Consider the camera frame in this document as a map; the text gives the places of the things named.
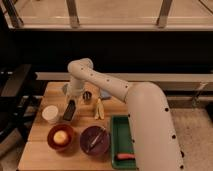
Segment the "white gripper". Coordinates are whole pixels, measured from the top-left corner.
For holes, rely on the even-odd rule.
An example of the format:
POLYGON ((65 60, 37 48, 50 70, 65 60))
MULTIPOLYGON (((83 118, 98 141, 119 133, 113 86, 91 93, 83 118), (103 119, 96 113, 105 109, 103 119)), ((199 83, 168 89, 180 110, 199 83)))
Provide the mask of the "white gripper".
POLYGON ((70 105, 70 100, 71 99, 76 99, 75 100, 75 106, 76 106, 76 110, 75 113, 79 114, 80 110, 81 110, 81 100, 79 99, 79 97, 81 96, 81 94, 84 92, 84 81, 83 80, 79 80, 75 77, 71 77, 70 78, 70 82, 67 86, 67 93, 66 93, 66 110, 69 110, 69 105, 70 105))

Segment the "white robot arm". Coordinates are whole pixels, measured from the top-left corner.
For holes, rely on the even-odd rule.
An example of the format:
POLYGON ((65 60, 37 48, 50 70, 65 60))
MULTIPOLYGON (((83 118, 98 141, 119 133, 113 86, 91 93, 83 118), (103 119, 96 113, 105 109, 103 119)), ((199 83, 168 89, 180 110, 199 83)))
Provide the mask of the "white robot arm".
POLYGON ((68 64, 66 96, 77 99, 90 82, 127 106, 138 171, 184 171, 184 162, 167 98, 152 82, 131 83, 93 69, 89 58, 68 64))

